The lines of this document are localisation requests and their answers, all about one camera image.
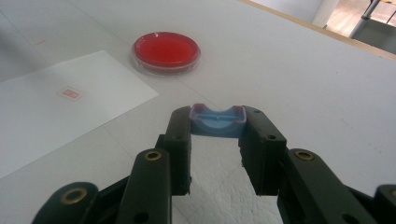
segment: petri dish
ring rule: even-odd
[[[152,74],[176,75],[190,71],[201,51],[191,38],[170,32],[156,32],[139,37],[132,47],[138,67]]]

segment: white table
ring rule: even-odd
[[[1,0],[1,81],[105,50],[159,96],[0,179],[0,223],[29,223],[58,188],[103,189],[127,176],[184,105],[251,105],[289,148],[319,154],[352,188],[396,183],[396,62],[237,1]],[[199,65],[181,77],[138,74],[130,48],[155,31],[190,36]],[[174,223],[281,223],[254,196],[234,139],[192,138],[191,195]]]

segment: white surface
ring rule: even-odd
[[[324,27],[339,0],[251,0],[263,6],[291,15],[312,24]]]
[[[304,21],[312,22],[317,15],[320,5],[325,0],[251,0],[252,2],[259,3],[263,6],[273,8],[277,11],[291,15]]]
[[[1,82],[0,178],[156,95],[104,51]]]
[[[171,112],[194,103],[259,108],[290,148],[318,153],[365,193],[396,183],[396,62],[237,1],[0,0],[0,10],[49,65],[105,49],[134,71],[131,46],[154,31],[187,35],[202,51],[182,77],[136,74],[159,95],[0,179],[0,223],[29,223],[65,184],[103,189],[125,177]],[[236,140],[194,136],[191,195],[174,197],[174,223],[281,223],[276,199],[252,193],[240,161]]]

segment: floor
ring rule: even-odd
[[[340,35],[349,36],[369,5],[369,0],[340,0],[327,23],[326,29]],[[380,2],[372,14],[372,19],[386,23],[395,11],[396,6]],[[396,26],[396,15],[388,24]]]

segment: white sheet of paper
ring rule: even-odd
[[[105,51],[0,83],[0,178],[155,97]]]

